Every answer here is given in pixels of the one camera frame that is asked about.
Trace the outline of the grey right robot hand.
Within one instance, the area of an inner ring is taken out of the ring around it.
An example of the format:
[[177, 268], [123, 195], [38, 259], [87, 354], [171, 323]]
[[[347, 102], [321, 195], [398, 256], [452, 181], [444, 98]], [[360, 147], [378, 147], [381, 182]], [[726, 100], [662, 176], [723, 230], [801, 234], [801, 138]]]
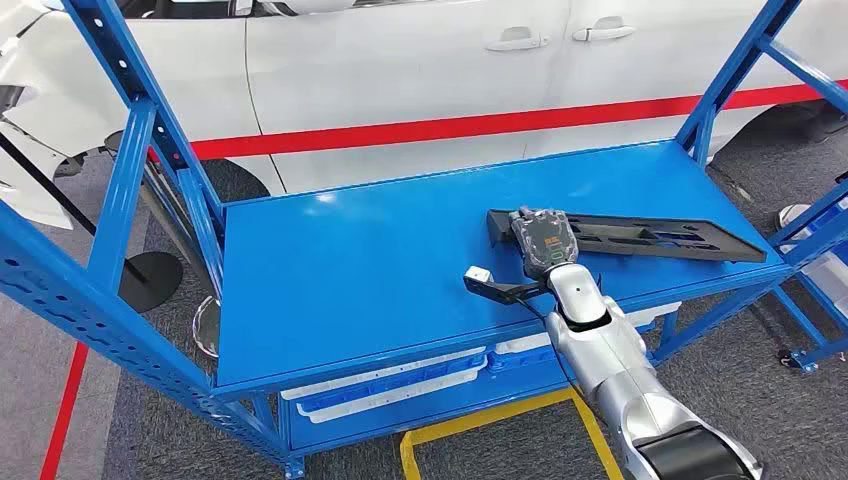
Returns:
[[528, 278], [542, 280], [549, 270], [576, 261], [577, 240], [564, 211], [520, 207], [508, 217]]

